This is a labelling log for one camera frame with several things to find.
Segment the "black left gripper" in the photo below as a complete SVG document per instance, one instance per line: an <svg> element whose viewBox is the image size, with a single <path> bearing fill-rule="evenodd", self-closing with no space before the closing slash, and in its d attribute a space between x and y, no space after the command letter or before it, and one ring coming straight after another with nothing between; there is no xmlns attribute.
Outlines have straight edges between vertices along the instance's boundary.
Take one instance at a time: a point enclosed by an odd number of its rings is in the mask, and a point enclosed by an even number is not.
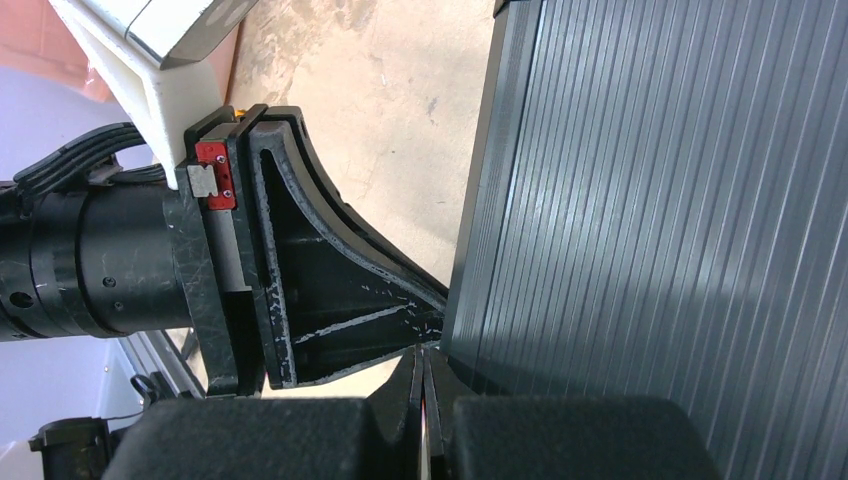
<svg viewBox="0 0 848 480"><path fill-rule="evenodd" d="M221 107L189 127L170 188L160 165L126 170L144 140L130 122L89 131L1 185L5 342L195 332L211 397L264 382L247 288L214 264L208 201L188 179L196 148L235 122ZM441 338L447 298L352 232L309 176L284 120L249 134L251 183L268 274L275 389L326 383Z"/></svg>

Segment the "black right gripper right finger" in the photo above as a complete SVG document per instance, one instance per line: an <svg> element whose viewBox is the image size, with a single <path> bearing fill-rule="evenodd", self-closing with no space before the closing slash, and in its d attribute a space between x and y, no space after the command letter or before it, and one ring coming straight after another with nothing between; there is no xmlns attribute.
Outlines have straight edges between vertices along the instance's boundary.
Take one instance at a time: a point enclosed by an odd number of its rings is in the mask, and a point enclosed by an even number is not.
<svg viewBox="0 0 848 480"><path fill-rule="evenodd" d="M687 414L644 396L487 396L422 352L422 406L438 479L717 479Z"/></svg>

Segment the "black poker set case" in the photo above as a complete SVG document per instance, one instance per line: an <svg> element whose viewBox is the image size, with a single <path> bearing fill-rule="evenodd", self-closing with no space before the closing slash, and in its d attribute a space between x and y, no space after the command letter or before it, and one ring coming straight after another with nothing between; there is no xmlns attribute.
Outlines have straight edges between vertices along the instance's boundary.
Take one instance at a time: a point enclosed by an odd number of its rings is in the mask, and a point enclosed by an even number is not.
<svg viewBox="0 0 848 480"><path fill-rule="evenodd" d="M847 5L500 1L442 338L651 395L730 479L847 475Z"/></svg>

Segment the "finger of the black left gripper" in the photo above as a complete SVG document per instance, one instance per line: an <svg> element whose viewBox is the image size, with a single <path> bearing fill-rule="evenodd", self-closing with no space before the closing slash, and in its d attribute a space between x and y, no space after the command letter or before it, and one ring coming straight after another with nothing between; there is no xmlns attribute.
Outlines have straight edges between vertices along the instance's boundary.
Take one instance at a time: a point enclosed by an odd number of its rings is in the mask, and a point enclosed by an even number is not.
<svg viewBox="0 0 848 480"><path fill-rule="evenodd" d="M270 107L264 114L264 119L284 120L291 125L295 143L297 144L301 158L305 162L305 167L309 171L309 176L315 183L324 200L334 211L336 217L338 217L352 232L367 242L375 250L379 251L381 254L385 255L411 273L416 280L428 285L441 297L447 298L449 293L449 288L447 286L398 249L364 218L362 218L350 204L344 201L338 188L320 161L308 133L303 112L299 107Z"/></svg>

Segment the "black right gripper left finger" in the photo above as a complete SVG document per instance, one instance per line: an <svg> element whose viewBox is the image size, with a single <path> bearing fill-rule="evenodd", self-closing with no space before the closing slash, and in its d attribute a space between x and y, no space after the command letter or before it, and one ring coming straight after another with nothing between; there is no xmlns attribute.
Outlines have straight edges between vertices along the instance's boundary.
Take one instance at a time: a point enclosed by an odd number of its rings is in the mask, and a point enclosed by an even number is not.
<svg viewBox="0 0 848 480"><path fill-rule="evenodd" d="M422 351L370 396L162 401L129 428L108 479L409 479Z"/></svg>

